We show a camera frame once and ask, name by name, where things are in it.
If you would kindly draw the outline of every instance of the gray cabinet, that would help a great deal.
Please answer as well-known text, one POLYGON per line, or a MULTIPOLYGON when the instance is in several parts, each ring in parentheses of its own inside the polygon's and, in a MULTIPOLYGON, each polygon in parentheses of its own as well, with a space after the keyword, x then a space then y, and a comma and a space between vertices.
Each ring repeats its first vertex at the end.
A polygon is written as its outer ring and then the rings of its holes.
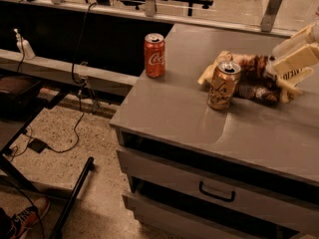
POLYGON ((267 54, 281 41, 174 26, 165 76, 142 74, 111 120, 136 219, 184 238, 319 235, 319 74, 292 104, 234 99, 226 112, 196 84, 220 50, 267 54))

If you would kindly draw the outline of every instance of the white bottle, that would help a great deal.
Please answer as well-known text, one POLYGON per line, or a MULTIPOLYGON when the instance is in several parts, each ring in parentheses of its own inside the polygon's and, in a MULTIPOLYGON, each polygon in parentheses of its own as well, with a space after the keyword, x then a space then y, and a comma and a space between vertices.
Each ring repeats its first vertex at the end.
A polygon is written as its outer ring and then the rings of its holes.
POLYGON ((25 39, 23 39, 23 37, 21 37, 21 35, 18 32, 18 29, 14 29, 14 32, 16 32, 16 38, 17 38, 17 46, 19 51, 22 53, 22 55, 24 55, 24 58, 26 60, 32 60, 36 55, 34 54, 31 45, 29 44, 29 42, 25 39))

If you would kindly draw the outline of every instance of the beverage can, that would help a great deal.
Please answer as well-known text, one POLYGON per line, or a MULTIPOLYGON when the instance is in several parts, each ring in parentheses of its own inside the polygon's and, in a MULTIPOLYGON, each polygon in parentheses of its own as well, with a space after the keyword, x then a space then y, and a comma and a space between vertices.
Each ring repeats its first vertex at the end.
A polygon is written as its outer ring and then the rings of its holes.
POLYGON ((145 37, 145 67, 149 77, 156 78, 165 72, 165 41, 163 35, 152 33, 145 37))
POLYGON ((215 68, 208 93, 208 105, 215 110, 225 110, 240 80, 241 68, 232 61, 222 61, 215 68))

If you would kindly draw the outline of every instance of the black wall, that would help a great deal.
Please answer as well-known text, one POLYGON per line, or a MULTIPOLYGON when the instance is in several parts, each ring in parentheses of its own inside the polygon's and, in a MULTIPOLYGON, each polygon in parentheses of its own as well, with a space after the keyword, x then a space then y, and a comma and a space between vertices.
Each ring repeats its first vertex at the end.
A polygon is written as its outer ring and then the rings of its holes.
MULTIPOLYGON (((73 62, 85 12, 0 2, 0 49, 17 51, 14 28, 40 57, 73 62)), ((144 37, 167 35, 171 24, 89 12, 75 60, 88 66, 139 76, 144 69, 144 37)))

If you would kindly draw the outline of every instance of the metal drawer pull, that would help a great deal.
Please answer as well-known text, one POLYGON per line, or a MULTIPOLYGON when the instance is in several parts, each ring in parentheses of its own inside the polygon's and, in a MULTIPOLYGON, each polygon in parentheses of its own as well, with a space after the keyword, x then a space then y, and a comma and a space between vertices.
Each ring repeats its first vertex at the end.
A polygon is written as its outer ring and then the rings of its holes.
POLYGON ((232 202, 233 200, 235 200, 235 195, 236 195, 235 191, 231 191, 230 198, 224 198, 224 197, 221 197, 221 196, 218 196, 218 195, 214 195, 214 194, 208 193, 207 191, 204 191, 202 189, 202 186, 203 186, 203 182, 201 181, 199 183, 199 191, 200 191, 200 193, 202 193, 204 195, 210 196, 212 198, 215 198, 215 199, 218 199, 218 200, 221 200, 221 201, 224 201, 224 202, 232 202))

